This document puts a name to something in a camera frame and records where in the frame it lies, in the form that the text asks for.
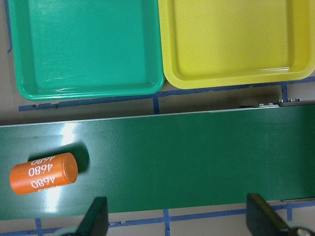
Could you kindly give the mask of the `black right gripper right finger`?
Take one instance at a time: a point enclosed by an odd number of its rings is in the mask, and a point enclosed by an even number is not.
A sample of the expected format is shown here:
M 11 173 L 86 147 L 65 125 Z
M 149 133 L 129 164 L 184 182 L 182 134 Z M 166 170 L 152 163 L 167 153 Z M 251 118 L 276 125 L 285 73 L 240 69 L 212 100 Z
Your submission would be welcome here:
M 259 195 L 247 195 L 247 228 L 253 236 L 313 236 L 304 227 L 290 227 Z

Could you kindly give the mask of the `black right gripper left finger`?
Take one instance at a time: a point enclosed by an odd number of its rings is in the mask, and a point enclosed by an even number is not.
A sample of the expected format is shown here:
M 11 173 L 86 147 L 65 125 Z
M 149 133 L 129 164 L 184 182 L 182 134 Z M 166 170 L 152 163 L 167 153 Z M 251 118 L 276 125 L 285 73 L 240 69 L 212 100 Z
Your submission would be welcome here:
M 108 232 L 108 204 L 106 197 L 96 197 L 77 227 L 58 230 L 59 236 L 106 236 Z

